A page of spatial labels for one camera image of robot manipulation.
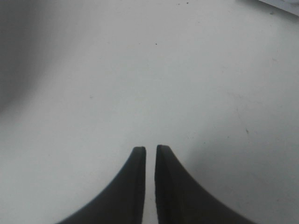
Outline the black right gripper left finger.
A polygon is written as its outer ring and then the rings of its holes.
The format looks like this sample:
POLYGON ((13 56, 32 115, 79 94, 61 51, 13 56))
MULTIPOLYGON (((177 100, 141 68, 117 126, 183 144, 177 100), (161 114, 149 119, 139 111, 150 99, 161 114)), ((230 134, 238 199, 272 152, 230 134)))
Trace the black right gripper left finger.
POLYGON ((110 184, 62 224, 141 224, 145 199, 145 147, 133 148, 110 184))

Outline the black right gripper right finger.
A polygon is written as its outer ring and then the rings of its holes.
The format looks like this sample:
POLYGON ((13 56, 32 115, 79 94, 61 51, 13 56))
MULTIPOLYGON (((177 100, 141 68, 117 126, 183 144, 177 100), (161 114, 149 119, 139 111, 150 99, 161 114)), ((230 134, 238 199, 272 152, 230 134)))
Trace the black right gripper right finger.
POLYGON ((155 196, 160 224, 247 224, 186 171, 169 146, 158 145, 155 196))

